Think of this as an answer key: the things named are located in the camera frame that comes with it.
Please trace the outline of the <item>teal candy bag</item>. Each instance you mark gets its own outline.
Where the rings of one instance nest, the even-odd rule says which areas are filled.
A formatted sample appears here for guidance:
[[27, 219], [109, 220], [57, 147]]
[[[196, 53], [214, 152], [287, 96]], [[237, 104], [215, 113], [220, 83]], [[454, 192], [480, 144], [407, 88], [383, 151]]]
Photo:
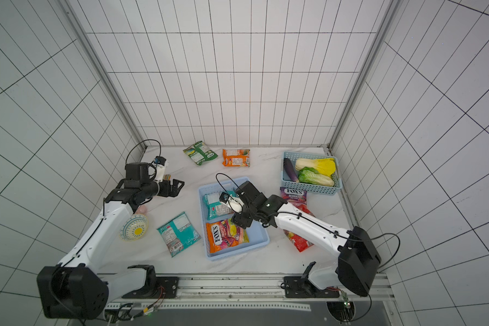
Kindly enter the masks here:
[[233, 214], [233, 210], [220, 201], [223, 192], [213, 192], [203, 196], [203, 202], [208, 210], [206, 218], [208, 221], [218, 217]]
[[160, 226], [157, 231], [160, 233], [172, 258], [201, 239], [201, 235], [191, 224], [185, 212]]

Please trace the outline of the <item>purple Fox's berries candy bag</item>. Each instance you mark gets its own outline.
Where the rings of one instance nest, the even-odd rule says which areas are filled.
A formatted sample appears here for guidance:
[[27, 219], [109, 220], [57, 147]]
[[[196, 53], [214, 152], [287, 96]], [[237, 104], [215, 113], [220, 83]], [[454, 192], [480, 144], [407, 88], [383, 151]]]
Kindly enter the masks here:
[[307, 191], [295, 190], [288, 187], [280, 187], [281, 197], [293, 205], [307, 204]]

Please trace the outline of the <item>orange Fox's fruits candy bag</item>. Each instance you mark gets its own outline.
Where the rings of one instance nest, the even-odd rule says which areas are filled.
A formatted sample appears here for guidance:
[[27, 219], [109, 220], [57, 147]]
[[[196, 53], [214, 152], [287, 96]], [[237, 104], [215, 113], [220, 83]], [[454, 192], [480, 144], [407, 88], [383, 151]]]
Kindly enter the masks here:
[[231, 219], [207, 223], [206, 235], [210, 254], [249, 243], [247, 231], [234, 224]]

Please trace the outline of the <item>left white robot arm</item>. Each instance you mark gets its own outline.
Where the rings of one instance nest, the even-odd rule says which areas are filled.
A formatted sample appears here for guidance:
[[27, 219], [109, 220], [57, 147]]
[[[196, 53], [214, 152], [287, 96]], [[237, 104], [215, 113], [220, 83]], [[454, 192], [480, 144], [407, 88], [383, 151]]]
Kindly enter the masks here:
[[155, 196], [178, 196], [184, 185], [176, 179], [162, 182], [122, 179], [75, 247], [57, 265], [45, 266], [39, 272], [37, 287], [45, 317], [92, 320], [107, 304], [122, 296], [154, 297], [159, 286], [151, 265], [133, 265], [103, 278], [98, 272], [107, 250], [137, 209]]

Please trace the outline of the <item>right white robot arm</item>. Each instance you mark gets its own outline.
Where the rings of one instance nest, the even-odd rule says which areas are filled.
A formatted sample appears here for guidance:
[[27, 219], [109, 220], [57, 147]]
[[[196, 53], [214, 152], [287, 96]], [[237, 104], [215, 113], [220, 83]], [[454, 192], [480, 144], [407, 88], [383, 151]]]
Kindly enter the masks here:
[[338, 285], [361, 297], [369, 295], [381, 258], [364, 229], [326, 224], [280, 196], [265, 197], [249, 181], [237, 187], [235, 196], [223, 194], [220, 201], [233, 210], [232, 222], [241, 228], [257, 221], [265, 228], [293, 232], [331, 255], [327, 262], [310, 263], [300, 277], [297, 283], [307, 295]]

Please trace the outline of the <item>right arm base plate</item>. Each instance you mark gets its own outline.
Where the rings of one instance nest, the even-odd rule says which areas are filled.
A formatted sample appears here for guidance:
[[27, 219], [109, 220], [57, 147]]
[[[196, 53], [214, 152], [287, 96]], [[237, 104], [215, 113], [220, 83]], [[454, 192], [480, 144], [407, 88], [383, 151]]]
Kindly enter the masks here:
[[284, 277], [281, 289], [285, 292], [285, 297], [291, 299], [335, 299], [340, 297], [338, 291], [317, 289], [312, 283], [300, 276]]

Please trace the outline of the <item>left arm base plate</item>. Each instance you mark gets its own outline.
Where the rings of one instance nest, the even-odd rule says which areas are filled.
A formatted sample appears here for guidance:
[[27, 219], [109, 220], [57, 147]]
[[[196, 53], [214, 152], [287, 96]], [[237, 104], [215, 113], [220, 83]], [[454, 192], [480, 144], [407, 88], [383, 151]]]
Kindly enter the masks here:
[[141, 289], [131, 291], [123, 299], [174, 299], [177, 295], [179, 277], [156, 277], [146, 281]]

